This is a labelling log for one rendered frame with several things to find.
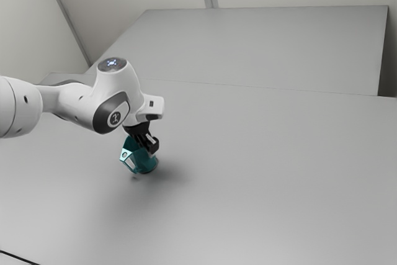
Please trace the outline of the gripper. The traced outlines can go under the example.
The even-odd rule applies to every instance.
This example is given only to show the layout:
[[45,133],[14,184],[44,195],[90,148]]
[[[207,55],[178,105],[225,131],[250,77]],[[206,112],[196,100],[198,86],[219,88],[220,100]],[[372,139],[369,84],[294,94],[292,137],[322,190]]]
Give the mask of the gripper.
[[137,142],[140,147],[153,156],[159,150],[159,140],[152,136],[149,131],[150,122],[141,122],[136,125],[123,125],[124,131],[131,137],[137,136]]

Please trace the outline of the teal faceted mug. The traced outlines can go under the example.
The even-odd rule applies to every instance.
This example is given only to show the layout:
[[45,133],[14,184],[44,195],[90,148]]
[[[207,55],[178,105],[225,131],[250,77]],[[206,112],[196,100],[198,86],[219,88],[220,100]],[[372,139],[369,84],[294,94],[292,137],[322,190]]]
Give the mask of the teal faceted mug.
[[119,160],[133,173],[146,174],[158,165],[155,155],[148,153],[134,138],[127,136]]

